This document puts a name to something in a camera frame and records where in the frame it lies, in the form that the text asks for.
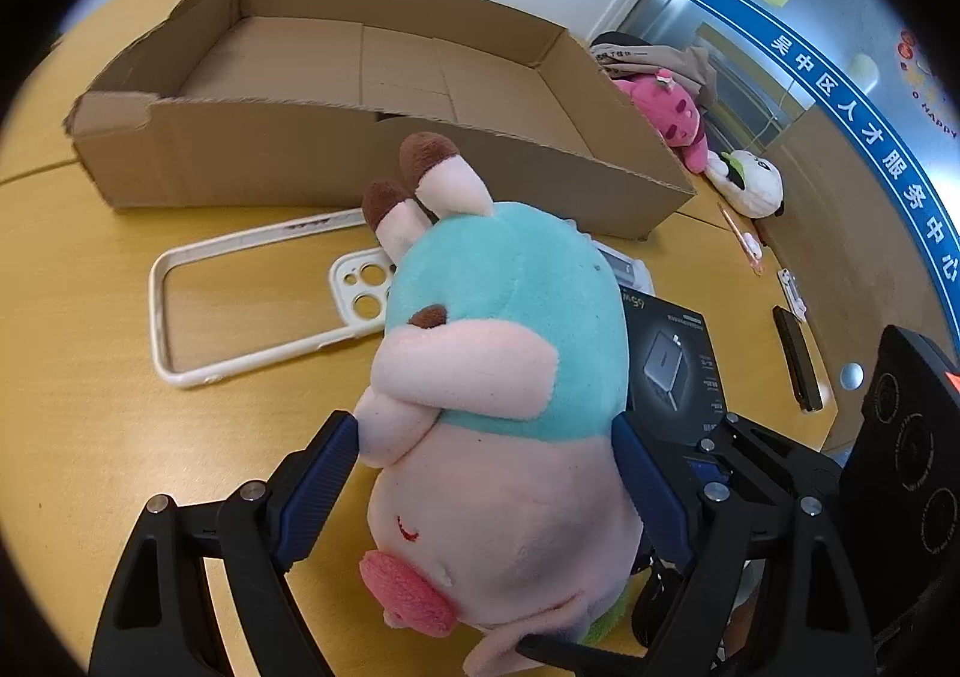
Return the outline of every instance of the blue gripper pad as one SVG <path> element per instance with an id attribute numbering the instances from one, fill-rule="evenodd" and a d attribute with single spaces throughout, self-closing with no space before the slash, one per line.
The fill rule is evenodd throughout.
<path id="1" fill-rule="evenodd" d="M 280 512 L 277 542 L 272 551 L 283 571 L 289 571 L 291 565 L 310 554 L 358 452 L 357 421 L 347 412 L 332 415 L 304 450 L 302 461 L 306 468 L 298 470 L 299 481 Z"/>
<path id="2" fill-rule="evenodd" d="M 681 571 L 693 560 L 688 516 L 647 447 L 625 414 L 613 420 L 613 458 L 623 485 L 643 520 L 643 533 L 653 543 L 656 557 Z"/>

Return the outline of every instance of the black product box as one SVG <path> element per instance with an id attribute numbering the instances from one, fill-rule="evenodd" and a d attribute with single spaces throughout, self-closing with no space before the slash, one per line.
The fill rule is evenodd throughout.
<path id="1" fill-rule="evenodd" d="M 620 288 L 630 342 L 628 408 L 654 436 L 695 445 L 727 404 L 702 314 Z"/>

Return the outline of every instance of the cardboard box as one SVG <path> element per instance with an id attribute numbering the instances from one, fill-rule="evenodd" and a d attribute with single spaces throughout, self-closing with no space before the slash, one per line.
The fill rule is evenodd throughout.
<path id="1" fill-rule="evenodd" d="M 582 230 L 645 236 L 693 195 L 568 32 L 487 0 L 182 0 L 65 127 L 112 207 L 353 207 L 422 130 Z"/>
<path id="2" fill-rule="evenodd" d="M 704 316 L 621 285 L 629 408 L 654 436 L 693 446 L 727 413 Z"/>

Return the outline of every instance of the wooden table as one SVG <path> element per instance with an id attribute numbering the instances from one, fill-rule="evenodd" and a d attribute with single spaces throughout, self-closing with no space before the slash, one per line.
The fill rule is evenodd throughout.
<path id="1" fill-rule="evenodd" d="M 196 503 L 221 498 L 246 479 L 265 479 L 331 410 L 352 407 L 378 343 L 371 337 L 189 392 L 152 370 L 146 284 L 157 255 L 312 212 L 115 213 L 75 163 L 59 127 L 74 96 L 175 2 L 115 0 L 64 37 L 27 82 L 0 145 L 0 525 L 42 609 L 83 663 L 147 498 L 163 491 L 178 503 Z M 755 276 L 712 212 L 712 192 L 698 188 L 693 208 L 674 214 L 647 241 L 606 241 L 645 259 L 661 297 L 706 316 L 731 409 L 819 447 L 836 407 L 813 338 L 805 327 L 826 405 L 803 414 L 771 318 L 771 308 L 784 303 L 776 260 L 767 252 L 766 273 Z M 315 314 L 311 295 L 330 258 L 371 245 L 371 233 L 354 228 L 248 252 L 235 262 L 243 284 L 224 286 L 216 268 L 178 276 L 172 322 L 189 342 L 184 355 L 243 348 L 251 334 L 262 341 L 299 327 Z M 224 322 L 240 303 L 243 316 Z M 201 326 L 220 332 L 205 335 Z M 373 545 L 365 511 L 373 479 L 373 471 L 354 471 L 318 546 L 289 575 L 294 596 L 344 677 L 458 674 L 474 632 L 460 627 L 447 640 L 429 640 L 389 631 L 360 582 L 357 562 Z M 256 668 L 226 577 L 219 562 L 210 570 L 235 673 L 251 677 Z M 637 651 L 625 625 L 606 645 Z"/>

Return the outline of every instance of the pink pig plush toy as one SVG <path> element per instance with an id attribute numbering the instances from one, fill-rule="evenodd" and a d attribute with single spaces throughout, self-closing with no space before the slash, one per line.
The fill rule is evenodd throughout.
<path id="1" fill-rule="evenodd" d="M 527 634 L 599 640 L 622 609 L 642 529 L 611 446 L 623 305 L 592 242 L 493 203 L 446 137 L 407 137 L 400 168 L 416 200 L 392 182 L 364 197 L 397 274 L 354 409 L 382 469 L 360 574 L 387 626 L 482 631 L 464 671 L 496 677 L 536 666 Z"/>
<path id="2" fill-rule="evenodd" d="M 700 112 L 669 70 L 661 68 L 655 76 L 616 79 L 613 84 L 630 96 L 667 145 L 680 153 L 688 171 L 702 174 L 706 170 L 707 134 Z"/>

